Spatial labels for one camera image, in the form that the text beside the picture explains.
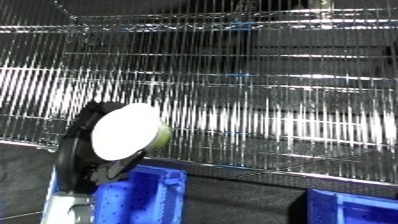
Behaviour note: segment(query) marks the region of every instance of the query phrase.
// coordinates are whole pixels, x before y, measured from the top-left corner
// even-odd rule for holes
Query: black surface
[[[0,145],[0,216],[42,210],[54,155],[44,150]]]
[[[41,214],[32,213],[42,210],[53,162],[54,154],[47,151],[0,144],[1,224],[39,223]],[[184,168],[171,162],[145,163]],[[218,173],[207,170],[203,175],[198,175],[201,167],[185,169],[192,175],[187,183],[183,223],[190,224],[306,223],[305,188],[311,186],[384,197],[395,197],[397,192],[387,186],[361,188],[352,183],[286,179],[267,173],[238,178],[240,171],[231,169],[218,169]]]
[[[29,214],[42,210],[54,154],[0,145],[0,155],[0,223],[38,223],[41,214]],[[300,189],[190,176],[183,223],[289,223],[291,204],[303,193]]]

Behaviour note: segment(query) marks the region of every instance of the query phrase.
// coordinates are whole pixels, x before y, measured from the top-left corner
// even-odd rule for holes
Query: blue container
[[[94,224],[179,224],[185,182],[184,171],[137,166],[129,172],[128,180],[98,188],[94,194]],[[56,191],[53,172],[47,201]]]
[[[308,215],[310,224],[397,224],[398,201],[309,190]]]

